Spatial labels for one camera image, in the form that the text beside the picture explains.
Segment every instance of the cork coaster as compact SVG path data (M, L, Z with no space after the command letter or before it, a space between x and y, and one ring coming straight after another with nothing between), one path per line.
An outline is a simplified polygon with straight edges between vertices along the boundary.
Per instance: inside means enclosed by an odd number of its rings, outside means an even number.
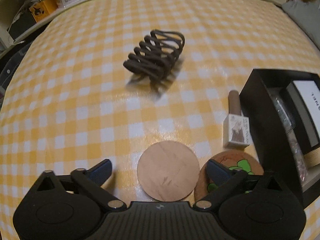
M199 178L199 162L182 143L163 141L151 145L138 162L138 180L143 190L160 201L188 196Z
M228 150L218 153L211 158L231 169L243 169L248 174L263 175L263 168L260 163L249 154L239 150ZM200 170L199 179L195 187L195 201L207 196L210 189L210 184L214 181L210 181L206 172L207 163Z

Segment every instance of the yellow gingham tablecloth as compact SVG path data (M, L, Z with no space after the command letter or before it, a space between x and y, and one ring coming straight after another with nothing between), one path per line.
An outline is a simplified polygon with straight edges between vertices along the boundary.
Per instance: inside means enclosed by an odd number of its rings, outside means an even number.
M152 29L183 33L180 71L159 94L131 84L127 55ZM137 162L151 144L176 140L202 166L222 150L228 92L253 68L319 73L320 59L281 9L260 0L92 0L55 18L33 42L0 114L0 229L43 170L57 175L114 166L108 189L129 203L150 200ZM249 152L256 157L254 148ZM301 237L320 232L320 199Z

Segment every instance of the black box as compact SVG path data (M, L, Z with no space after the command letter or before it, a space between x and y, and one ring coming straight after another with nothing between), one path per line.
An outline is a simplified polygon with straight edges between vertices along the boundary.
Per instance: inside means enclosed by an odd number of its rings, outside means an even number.
M31 12L27 11L24 14L22 14L16 22L14 22L11 25L9 34L13 38L13 40L15 40L35 24L36 24L36 21L33 18Z
M270 89L286 88L294 80L312 80L320 89L320 78L314 73L254 69L240 93L240 101L244 115L249 117L251 136L264 170L278 172L305 208L320 195L320 165L309 171L311 177L302 187L285 129L269 93ZM304 148L298 137L297 141Z

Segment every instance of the yellow box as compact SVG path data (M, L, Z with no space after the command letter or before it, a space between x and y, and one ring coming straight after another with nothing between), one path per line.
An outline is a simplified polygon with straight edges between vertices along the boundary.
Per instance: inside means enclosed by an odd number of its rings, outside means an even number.
M29 8L36 22L40 22L58 8L56 0L43 0Z

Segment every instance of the dark brown hair claw clip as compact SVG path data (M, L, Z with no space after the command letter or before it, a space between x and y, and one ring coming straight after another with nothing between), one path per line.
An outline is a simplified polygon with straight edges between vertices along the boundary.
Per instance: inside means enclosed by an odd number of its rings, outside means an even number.
M151 81L165 79L179 59L185 44L179 32L153 30L139 42L140 47L128 55L123 66L134 74L146 75Z

